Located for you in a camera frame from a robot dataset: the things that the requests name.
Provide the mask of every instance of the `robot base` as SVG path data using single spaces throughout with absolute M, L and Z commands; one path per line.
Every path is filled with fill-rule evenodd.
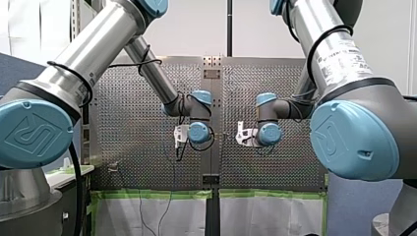
M 380 214 L 372 221 L 372 236 L 397 236 L 417 221 L 417 188 L 406 183 L 390 213 Z M 417 230 L 410 236 L 417 236 Z
M 42 236 L 60 236 L 63 223 L 61 199 L 62 194 L 54 191 L 41 206 L 1 216 L 1 235 L 26 236 L 41 232 Z

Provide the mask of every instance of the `robotic arm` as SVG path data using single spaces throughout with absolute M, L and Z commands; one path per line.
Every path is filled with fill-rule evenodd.
M 0 100 L 0 229 L 5 234 L 60 235 L 62 211 L 53 210 L 49 225 L 16 228 L 19 220 L 43 220 L 38 214 L 58 206 L 60 193 L 50 192 L 39 168 L 56 160 L 72 143 L 81 108 L 92 100 L 92 88 L 125 48 L 170 116 L 190 116 L 188 140 L 201 144 L 211 137 L 210 93 L 197 90 L 183 97 L 173 88 L 140 37 L 163 16 L 167 0 L 111 0 L 93 21 L 36 79 L 20 81 Z
M 292 99 L 273 93 L 257 97 L 253 144 L 277 144 L 282 136 L 278 119 L 311 117 L 313 149 L 334 174 L 365 181 L 415 179 L 416 107 L 391 80 L 374 74 L 353 41 L 362 1 L 334 3 L 272 1 L 272 13 L 283 14 L 296 30 L 307 63 Z
M 28 169 L 61 156 L 72 140 L 72 127 L 88 104 L 92 87 L 125 48 L 135 63 L 156 59 L 141 35 L 167 10 L 167 1 L 112 0 L 50 66 L 31 81 L 20 81 L 0 101 L 0 166 Z M 191 116 L 189 140 L 209 140 L 211 96 L 197 90 L 181 96 L 159 64 L 142 67 L 145 78 L 170 116 Z

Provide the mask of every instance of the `metal rod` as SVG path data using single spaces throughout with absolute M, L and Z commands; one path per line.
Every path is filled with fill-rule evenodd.
M 82 75 L 94 86 L 126 43 L 143 33 L 146 25 L 141 12 L 130 1 L 113 0 L 56 58 Z M 78 106 L 87 96 L 80 79 L 64 70 L 48 67 L 34 81 L 26 81 Z
M 233 0 L 227 0 L 227 56 L 233 56 Z
M 142 36 L 139 36 L 129 42 L 125 46 L 125 50 L 134 63 L 141 63 L 147 50 L 149 52 L 145 61 L 156 59 L 155 55 L 153 55 L 152 51 L 147 49 L 147 47 L 148 44 L 145 39 Z M 169 81 L 158 63 L 148 63 L 144 65 L 142 67 L 142 72 L 162 103 L 168 104 L 177 98 L 177 90 L 174 88 L 171 81 Z

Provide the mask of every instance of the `black rubber ring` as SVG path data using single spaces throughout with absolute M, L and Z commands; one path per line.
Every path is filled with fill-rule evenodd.
M 206 118 L 195 118 L 195 117 L 190 117 L 191 121 L 209 121 L 209 119 Z
M 335 98 L 337 98 L 338 96 L 347 93 L 349 91 L 355 90 L 355 89 L 360 89 L 363 87 L 369 87 L 369 86 L 392 86 L 395 87 L 395 83 L 392 82 L 389 79 L 385 79 L 385 78 L 371 78 L 371 79 L 365 79 L 362 81 L 356 81 L 356 82 L 352 82 L 349 83 L 343 87 L 337 88 L 336 90 L 326 94 L 319 102 L 318 102 L 318 106 L 324 104 L 325 102 L 331 101 Z
M 163 103 L 163 105 L 170 105 L 170 104 L 172 104 L 172 103 L 174 103 L 175 101 L 177 101 L 178 100 L 178 97 L 179 97 L 180 95 L 179 94 L 177 94 L 177 97 L 175 97 L 175 99 L 173 99 L 173 100 L 171 100 L 170 102 L 168 102 L 168 103 Z
M 312 48 L 310 49 L 309 55 L 307 57 L 307 72 L 309 74 L 310 80 L 312 80 L 313 84 L 316 84 L 316 81 L 314 80 L 313 76 L 313 58 L 314 54 L 316 53 L 317 48 L 320 46 L 320 44 L 326 40 L 332 33 L 338 32 L 338 31 L 345 31 L 349 30 L 350 35 L 353 35 L 353 28 L 348 25 L 340 25 L 336 26 L 332 29 L 329 29 L 325 31 L 314 43 Z
M 61 107 L 65 112 L 67 112 L 76 122 L 81 118 L 80 113 L 75 110 L 73 107 L 68 105 L 65 101 L 61 100 L 60 98 L 52 95 L 49 92 L 44 91 L 41 88 L 33 86 L 31 84 L 20 82 L 15 86 L 16 89 L 21 89 L 23 91 L 27 91 L 33 95 L 36 95 L 46 101 L 49 101 L 59 107 Z
M 73 69 L 67 67 L 66 65 L 58 64 L 58 63 L 53 62 L 53 61 L 48 61 L 47 64 L 50 65 L 50 66 L 53 66 L 53 67 L 60 68 L 64 71 L 68 71 L 71 74 L 73 74 L 74 76 L 76 76 L 78 79 L 80 79 L 83 82 L 83 85 L 87 88 L 87 91 L 89 92 L 88 98 L 86 98 L 83 101 L 83 104 L 80 107 L 83 108 L 86 105 L 89 105 L 89 103 L 92 101 L 92 86 L 89 84 L 89 82 L 82 75 L 80 75 L 80 73 L 74 71 Z
M 263 123 L 263 122 L 278 122 L 278 120 L 274 120 L 274 119 L 265 119 L 265 120 L 259 120 L 257 121 L 258 123 Z

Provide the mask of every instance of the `green tape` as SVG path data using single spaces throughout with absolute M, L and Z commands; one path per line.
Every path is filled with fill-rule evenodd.
M 95 226 L 98 212 L 98 198 L 91 196 L 91 204 L 89 206 L 91 209 L 91 235 L 95 236 Z
M 104 199 L 156 199 L 169 200 L 171 192 L 154 190 L 108 190 L 91 192 L 91 197 L 99 200 Z M 172 200 L 200 200 L 210 199 L 211 191 L 179 191 L 172 193 Z
M 322 200 L 324 196 L 322 193 L 302 193 L 277 190 L 220 190 L 220 197 L 222 199 L 271 197 L 282 199 Z
M 89 169 L 90 166 L 89 165 L 82 165 L 81 166 L 81 171 L 86 171 L 87 169 Z M 74 171 L 74 167 L 71 167 L 69 169 L 66 169 L 64 172 L 64 174 L 75 174 L 76 172 Z
M 328 174 L 325 174 L 325 186 L 328 186 Z
M 86 171 L 89 168 L 91 168 L 90 165 L 82 165 L 81 171 Z M 55 169 L 55 170 L 48 171 L 46 174 L 54 174 L 58 172 L 61 172 L 62 174 L 75 174 L 74 167 L 68 168 L 66 170 Z
M 322 234 L 323 236 L 328 235 L 328 194 L 323 193 L 323 219 L 322 219 Z

